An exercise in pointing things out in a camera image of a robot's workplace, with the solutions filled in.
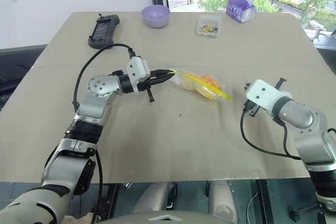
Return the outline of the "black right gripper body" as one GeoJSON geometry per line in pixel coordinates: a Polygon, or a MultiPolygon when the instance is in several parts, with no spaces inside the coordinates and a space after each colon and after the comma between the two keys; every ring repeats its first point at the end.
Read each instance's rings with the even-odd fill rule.
{"type": "Polygon", "coordinates": [[[255,117],[259,109],[260,109],[260,106],[258,104],[247,99],[246,102],[244,103],[243,112],[247,113],[251,117],[255,117]]]}

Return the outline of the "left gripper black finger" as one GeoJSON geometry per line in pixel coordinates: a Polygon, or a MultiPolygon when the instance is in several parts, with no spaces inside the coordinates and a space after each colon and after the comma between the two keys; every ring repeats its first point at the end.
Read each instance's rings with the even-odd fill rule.
{"type": "Polygon", "coordinates": [[[175,75],[175,72],[171,69],[157,69],[151,71],[151,77],[165,77],[168,74],[175,75]]]}
{"type": "Polygon", "coordinates": [[[154,78],[154,84],[163,83],[163,82],[169,80],[170,78],[172,78],[173,76],[174,76],[173,74],[158,75],[154,78]]]}

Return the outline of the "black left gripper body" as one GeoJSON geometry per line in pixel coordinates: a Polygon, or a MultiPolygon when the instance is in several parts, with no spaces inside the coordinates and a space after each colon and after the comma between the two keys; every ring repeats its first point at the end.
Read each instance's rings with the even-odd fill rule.
{"type": "Polygon", "coordinates": [[[155,99],[153,97],[153,94],[151,92],[151,85],[152,81],[157,79],[156,74],[151,74],[146,80],[140,81],[136,86],[139,92],[146,91],[149,96],[149,101],[154,102],[155,99]]]}

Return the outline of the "clear yellow-zip plastic bag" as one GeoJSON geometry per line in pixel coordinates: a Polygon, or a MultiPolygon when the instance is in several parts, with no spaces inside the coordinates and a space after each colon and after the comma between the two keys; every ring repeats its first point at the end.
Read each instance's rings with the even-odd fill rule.
{"type": "Polygon", "coordinates": [[[214,86],[212,86],[208,83],[205,83],[205,82],[201,81],[198,76],[200,76],[202,74],[195,74],[193,72],[185,71],[185,70],[173,70],[173,71],[175,72],[175,75],[170,80],[184,90],[197,92],[195,90],[194,86],[195,86],[196,83],[198,83],[199,85],[207,87],[209,90],[213,91],[214,93],[216,93],[218,95],[218,99],[217,100],[212,100],[212,101],[222,102],[222,101],[231,101],[232,100],[231,95],[226,91],[226,86],[223,83],[221,83],[218,79],[216,79],[215,77],[213,77],[211,75],[209,75],[209,76],[213,77],[221,85],[221,87],[222,87],[221,90],[215,88],[214,86]]]}

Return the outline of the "round bun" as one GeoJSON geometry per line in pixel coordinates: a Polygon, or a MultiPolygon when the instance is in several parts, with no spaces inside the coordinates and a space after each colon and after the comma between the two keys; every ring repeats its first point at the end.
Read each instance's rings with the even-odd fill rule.
{"type": "Polygon", "coordinates": [[[207,87],[199,85],[198,83],[195,84],[195,90],[201,94],[203,97],[209,99],[209,100],[217,100],[218,95],[214,93],[213,91],[209,90],[207,87]]]}

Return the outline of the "purple plastic bowl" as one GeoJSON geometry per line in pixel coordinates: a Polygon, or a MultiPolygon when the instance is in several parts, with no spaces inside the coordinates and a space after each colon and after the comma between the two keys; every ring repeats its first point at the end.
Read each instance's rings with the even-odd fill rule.
{"type": "Polygon", "coordinates": [[[165,27],[170,20],[170,9],[164,5],[151,5],[141,11],[142,20],[152,28],[165,27]]]}

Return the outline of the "small colourful pieces heap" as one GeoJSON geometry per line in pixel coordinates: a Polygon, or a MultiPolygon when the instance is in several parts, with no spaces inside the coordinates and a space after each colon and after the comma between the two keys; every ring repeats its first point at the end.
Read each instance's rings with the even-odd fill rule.
{"type": "Polygon", "coordinates": [[[204,25],[200,28],[201,33],[218,34],[218,27],[204,25]]]}

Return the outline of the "black handheld game controller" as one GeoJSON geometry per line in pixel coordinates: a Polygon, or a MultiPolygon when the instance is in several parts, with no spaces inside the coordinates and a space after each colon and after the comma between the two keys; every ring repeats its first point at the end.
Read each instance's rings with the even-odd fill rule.
{"type": "Polygon", "coordinates": [[[119,22],[118,15],[99,14],[94,30],[88,38],[88,45],[93,49],[101,49],[113,44],[114,31],[119,22]]]}

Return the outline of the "clear plastic box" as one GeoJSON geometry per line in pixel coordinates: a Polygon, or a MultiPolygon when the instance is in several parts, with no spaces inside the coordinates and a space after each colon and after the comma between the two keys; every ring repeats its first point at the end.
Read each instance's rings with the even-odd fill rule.
{"type": "Polygon", "coordinates": [[[221,16],[216,16],[216,15],[205,15],[202,14],[200,15],[197,25],[196,25],[196,30],[195,33],[198,36],[202,36],[202,37],[207,37],[207,38],[217,38],[218,34],[220,32],[220,28],[221,28],[221,21],[222,21],[222,17],[221,16]],[[218,34],[210,34],[210,33],[201,33],[200,32],[200,28],[204,25],[208,25],[208,26],[216,26],[218,27],[218,34]]]}

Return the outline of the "black table leg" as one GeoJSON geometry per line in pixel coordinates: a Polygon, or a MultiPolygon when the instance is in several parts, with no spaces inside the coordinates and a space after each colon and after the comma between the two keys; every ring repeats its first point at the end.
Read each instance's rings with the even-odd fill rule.
{"type": "Polygon", "coordinates": [[[263,224],[275,224],[267,180],[258,179],[256,180],[256,185],[259,196],[262,222],[263,224]]]}
{"type": "Polygon", "coordinates": [[[102,208],[101,208],[101,220],[108,220],[113,218],[115,208],[117,205],[118,194],[120,190],[120,184],[108,184],[106,185],[107,191],[104,194],[102,208]]]}

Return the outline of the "grey rounded leg shell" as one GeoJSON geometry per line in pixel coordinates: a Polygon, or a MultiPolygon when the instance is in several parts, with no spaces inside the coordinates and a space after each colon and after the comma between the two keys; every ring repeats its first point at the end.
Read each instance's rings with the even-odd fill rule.
{"type": "Polygon", "coordinates": [[[173,201],[173,195],[173,182],[152,183],[138,200],[133,213],[166,210],[173,201]]]}
{"type": "Polygon", "coordinates": [[[208,213],[231,224],[238,223],[238,212],[233,193],[226,180],[212,180],[206,183],[208,213]]]}

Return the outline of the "purple tissue pack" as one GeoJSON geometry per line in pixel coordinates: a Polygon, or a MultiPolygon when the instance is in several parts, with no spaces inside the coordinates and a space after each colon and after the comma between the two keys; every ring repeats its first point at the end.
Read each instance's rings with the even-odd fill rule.
{"type": "Polygon", "coordinates": [[[257,8],[254,0],[229,0],[226,14],[239,23],[246,23],[256,17],[257,8]]]}

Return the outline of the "white desk gadget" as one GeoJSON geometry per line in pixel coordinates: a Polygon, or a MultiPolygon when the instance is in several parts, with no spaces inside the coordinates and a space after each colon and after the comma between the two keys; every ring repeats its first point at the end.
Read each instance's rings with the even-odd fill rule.
{"type": "Polygon", "coordinates": [[[318,22],[316,22],[314,20],[309,21],[309,25],[314,30],[314,34],[309,36],[309,39],[311,41],[314,41],[315,39],[318,39],[319,36],[320,36],[321,31],[325,31],[325,27],[322,24],[320,24],[320,23],[318,23],[318,22]]]}

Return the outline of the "grey robot torso edge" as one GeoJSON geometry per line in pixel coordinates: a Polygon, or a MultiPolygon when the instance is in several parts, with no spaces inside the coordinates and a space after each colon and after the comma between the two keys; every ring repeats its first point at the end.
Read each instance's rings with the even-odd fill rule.
{"type": "Polygon", "coordinates": [[[97,224],[234,224],[209,214],[190,211],[148,211],[111,218],[97,224]]]}

